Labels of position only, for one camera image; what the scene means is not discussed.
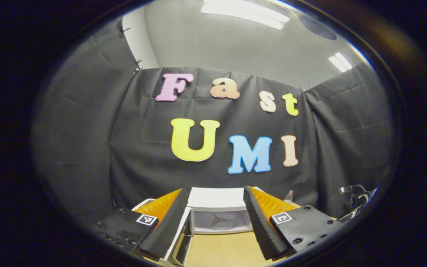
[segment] white wall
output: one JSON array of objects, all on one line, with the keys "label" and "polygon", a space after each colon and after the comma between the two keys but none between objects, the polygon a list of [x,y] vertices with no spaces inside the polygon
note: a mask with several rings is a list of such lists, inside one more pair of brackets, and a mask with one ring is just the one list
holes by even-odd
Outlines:
[{"label": "white wall", "polygon": [[159,67],[158,58],[154,53],[144,17],[144,7],[140,7],[123,16],[123,29],[129,48],[136,60],[142,59],[139,66],[147,68]]}]

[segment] foam letter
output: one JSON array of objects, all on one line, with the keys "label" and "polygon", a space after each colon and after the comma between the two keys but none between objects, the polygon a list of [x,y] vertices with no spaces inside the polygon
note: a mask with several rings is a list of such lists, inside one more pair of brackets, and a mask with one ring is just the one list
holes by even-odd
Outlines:
[{"label": "foam letter", "polygon": [[283,96],[283,99],[286,100],[286,110],[290,115],[297,116],[299,111],[294,108],[294,104],[298,103],[298,100],[293,97],[292,93],[287,93]]},{"label": "foam letter", "polygon": [[190,162],[204,161],[214,153],[215,148],[215,129],[220,127],[220,123],[212,120],[203,120],[200,126],[203,127],[203,146],[199,150],[192,150],[189,148],[189,133],[190,128],[195,123],[190,119],[174,119],[171,120],[172,152],[179,159]]},{"label": "foam letter", "polygon": [[182,93],[185,89],[185,81],[193,81],[192,74],[166,73],[163,77],[164,83],[162,84],[161,93],[156,96],[157,101],[176,101],[178,96],[174,94],[174,90],[177,90],[178,93]]},{"label": "foam letter", "polygon": [[259,99],[261,100],[259,102],[259,105],[261,106],[261,109],[266,112],[275,112],[276,111],[276,104],[274,104],[274,96],[272,93],[261,91],[259,93]]},{"label": "foam letter", "polygon": [[233,135],[230,137],[230,142],[234,145],[234,155],[232,156],[232,167],[228,168],[229,174],[241,174],[243,161],[246,171],[250,172],[256,162],[255,171],[269,171],[269,145],[271,138],[260,137],[256,142],[253,150],[248,144],[246,137],[243,135]]},{"label": "foam letter", "polygon": [[229,78],[218,78],[212,82],[214,86],[210,88],[210,94],[214,98],[231,98],[235,99],[240,96],[237,91],[237,83]]},{"label": "foam letter", "polygon": [[281,137],[281,140],[284,142],[284,150],[286,153],[283,165],[286,167],[297,165],[298,159],[296,158],[296,151],[294,148],[296,137],[294,135],[285,135]]}]

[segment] ceiling light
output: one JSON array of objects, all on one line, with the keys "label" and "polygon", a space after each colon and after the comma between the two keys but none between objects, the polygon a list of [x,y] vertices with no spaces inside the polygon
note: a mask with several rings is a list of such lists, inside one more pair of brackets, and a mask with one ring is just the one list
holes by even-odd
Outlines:
[{"label": "ceiling light", "polygon": [[239,17],[278,30],[282,29],[284,24],[289,21],[289,17],[281,13],[244,0],[205,0],[202,14]]},{"label": "ceiling light", "polygon": [[341,53],[337,53],[329,58],[329,61],[336,66],[339,71],[345,72],[352,68],[352,65],[345,59]]}]

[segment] blue letter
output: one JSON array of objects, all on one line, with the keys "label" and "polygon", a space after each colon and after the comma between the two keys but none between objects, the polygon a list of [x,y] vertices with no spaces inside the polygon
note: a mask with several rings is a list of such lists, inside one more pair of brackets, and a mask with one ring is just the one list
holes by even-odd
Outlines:
[{"label": "blue letter", "polygon": [[246,171],[250,172],[256,162],[255,171],[269,171],[269,145],[271,138],[260,137],[256,145],[251,150],[251,147],[243,135],[233,135],[230,137],[230,142],[234,145],[234,155],[232,159],[232,167],[228,168],[229,174],[241,174],[243,168],[241,162],[243,160]]}]

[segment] black fabric backdrop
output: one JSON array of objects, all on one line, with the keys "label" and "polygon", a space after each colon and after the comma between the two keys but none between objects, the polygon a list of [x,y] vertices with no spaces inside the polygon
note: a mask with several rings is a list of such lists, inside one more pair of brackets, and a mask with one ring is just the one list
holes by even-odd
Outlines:
[{"label": "black fabric backdrop", "polygon": [[[73,215],[97,220],[118,207],[132,208],[183,188],[258,186],[330,216],[342,215],[341,186],[374,189],[393,174],[396,129],[385,89],[369,66],[356,66],[311,90],[258,76],[194,67],[135,72],[135,59],[120,34],[120,19],[70,54],[37,102],[33,157],[41,180]],[[191,73],[194,80],[174,102],[157,102],[165,73]],[[217,99],[212,81],[231,78],[241,96]],[[259,106],[259,92],[273,93],[277,110]],[[292,93],[298,116],[281,98]],[[195,121],[189,145],[203,144],[201,120],[217,120],[215,151],[203,162],[186,162],[171,151],[174,118]],[[253,147],[272,139],[267,172],[229,174],[229,137],[244,135]],[[298,165],[284,167],[283,135],[295,135]]]}]

